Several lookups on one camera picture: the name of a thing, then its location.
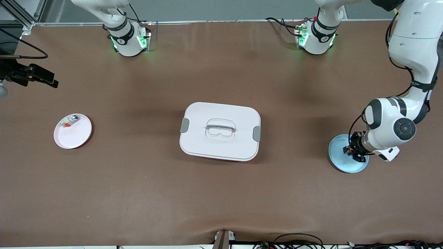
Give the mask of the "white lidded storage box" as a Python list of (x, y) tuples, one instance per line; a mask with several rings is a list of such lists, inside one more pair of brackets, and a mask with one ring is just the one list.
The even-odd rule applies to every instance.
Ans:
[(260, 141), (261, 117), (251, 107), (195, 102), (185, 110), (179, 145), (186, 154), (245, 162)]

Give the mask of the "light blue round plate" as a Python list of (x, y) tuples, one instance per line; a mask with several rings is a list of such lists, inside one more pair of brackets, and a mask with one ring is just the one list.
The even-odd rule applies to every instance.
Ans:
[(342, 172), (357, 173), (363, 171), (369, 162), (370, 157), (366, 155), (365, 162), (358, 162), (343, 152), (343, 148), (349, 145), (348, 134), (341, 134), (334, 137), (328, 148), (329, 158), (334, 166)]

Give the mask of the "pale pink round plate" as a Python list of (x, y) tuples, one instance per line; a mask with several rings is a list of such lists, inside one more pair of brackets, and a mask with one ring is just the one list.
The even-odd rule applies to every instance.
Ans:
[(92, 136), (93, 124), (86, 115), (74, 113), (80, 117), (71, 127), (62, 128), (58, 124), (54, 128), (54, 142), (63, 149), (76, 149), (84, 145)]

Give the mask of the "aluminium frame strut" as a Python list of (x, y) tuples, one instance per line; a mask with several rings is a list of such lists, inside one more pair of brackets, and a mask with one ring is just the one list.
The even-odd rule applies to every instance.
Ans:
[(0, 0), (0, 27), (22, 27), (22, 35), (30, 35), (39, 23), (47, 0)]

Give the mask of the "silver table edge rail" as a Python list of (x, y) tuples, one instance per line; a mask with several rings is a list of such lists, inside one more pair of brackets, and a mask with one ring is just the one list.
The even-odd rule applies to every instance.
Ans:
[[(228, 21), (206, 21), (206, 20), (193, 20), (193, 21), (144, 21), (142, 24), (147, 25), (181, 25), (181, 24), (194, 24), (194, 23), (224, 23), (224, 22), (267, 22), (265, 19), (239, 19)], [(391, 19), (343, 19), (342, 24), (346, 21), (391, 21)], [(33, 24), (33, 27), (88, 27), (88, 26), (102, 26), (101, 22), (39, 22)]]

